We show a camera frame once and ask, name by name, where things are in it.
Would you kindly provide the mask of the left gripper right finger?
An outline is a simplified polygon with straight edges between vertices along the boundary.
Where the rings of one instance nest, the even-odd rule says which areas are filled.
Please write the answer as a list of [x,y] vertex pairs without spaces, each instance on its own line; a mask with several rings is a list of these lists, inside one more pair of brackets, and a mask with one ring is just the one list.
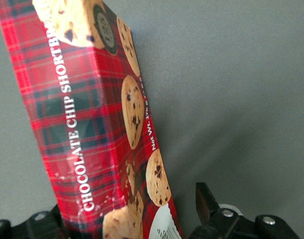
[[231,239],[239,215],[230,208],[221,208],[204,182],[196,183],[196,209],[201,226],[195,229],[197,239]]

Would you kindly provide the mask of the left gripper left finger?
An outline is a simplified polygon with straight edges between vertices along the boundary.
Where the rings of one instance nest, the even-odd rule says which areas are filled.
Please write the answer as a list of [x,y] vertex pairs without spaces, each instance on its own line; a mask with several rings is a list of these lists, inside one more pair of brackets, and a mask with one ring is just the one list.
[[33,214],[27,220],[27,233],[29,239],[65,239],[58,206]]

